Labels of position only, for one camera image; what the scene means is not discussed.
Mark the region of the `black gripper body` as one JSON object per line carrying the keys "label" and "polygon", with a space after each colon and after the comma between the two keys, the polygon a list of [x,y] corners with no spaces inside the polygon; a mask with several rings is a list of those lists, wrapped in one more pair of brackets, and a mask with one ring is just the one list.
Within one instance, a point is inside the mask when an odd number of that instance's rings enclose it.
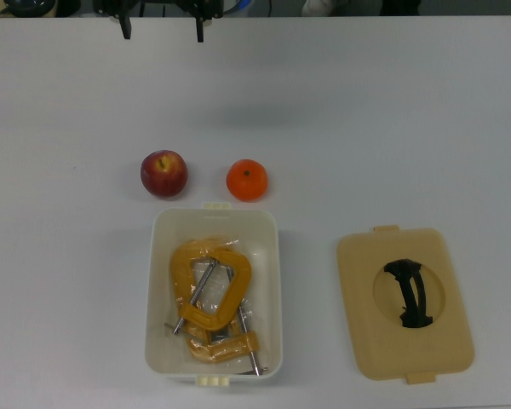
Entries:
{"label": "black gripper body", "polygon": [[119,16],[129,14],[132,9],[138,8],[139,15],[147,4],[175,5],[181,11],[196,19],[211,20],[221,18],[224,15],[224,2],[220,0],[172,0],[172,1],[118,1],[118,0],[94,0],[93,9],[98,14]]}

